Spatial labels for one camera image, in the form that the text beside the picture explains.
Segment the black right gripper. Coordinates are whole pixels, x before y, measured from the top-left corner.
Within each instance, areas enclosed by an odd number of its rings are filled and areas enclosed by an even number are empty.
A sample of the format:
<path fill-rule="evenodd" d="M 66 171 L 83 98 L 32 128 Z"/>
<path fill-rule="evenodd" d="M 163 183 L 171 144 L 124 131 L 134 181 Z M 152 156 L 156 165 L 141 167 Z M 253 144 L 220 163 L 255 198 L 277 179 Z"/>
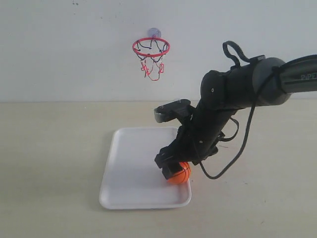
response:
<path fill-rule="evenodd" d="M 161 148 L 155 157 L 165 179 L 182 171 L 179 162 L 193 162 L 197 165 L 199 161 L 216 154 L 218 136 L 223 128 L 223 123 L 191 123 L 180 126 L 176 138 L 168 146 Z"/>

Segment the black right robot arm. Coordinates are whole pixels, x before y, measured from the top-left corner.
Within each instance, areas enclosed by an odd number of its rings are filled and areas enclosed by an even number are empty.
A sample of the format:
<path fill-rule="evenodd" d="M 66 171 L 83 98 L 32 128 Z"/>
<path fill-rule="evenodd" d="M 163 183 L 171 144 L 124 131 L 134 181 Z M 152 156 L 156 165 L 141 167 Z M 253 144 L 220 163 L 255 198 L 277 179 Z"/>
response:
<path fill-rule="evenodd" d="M 155 108 L 157 122 L 177 119 L 181 124 L 176 138 L 160 149 L 155 163 L 170 179 L 181 171 L 182 162 L 199 165 L 216 154 L 217 143 L 228 141 L 223 128 L 239 110 L 281 105 L 294 93 L 316 89 L 316 55 L 289 62 L 253 58 L 248 65 L 233 66 L 227 72 L 211 70 L 202 79 L 195 107 L 181 99 Z"/>

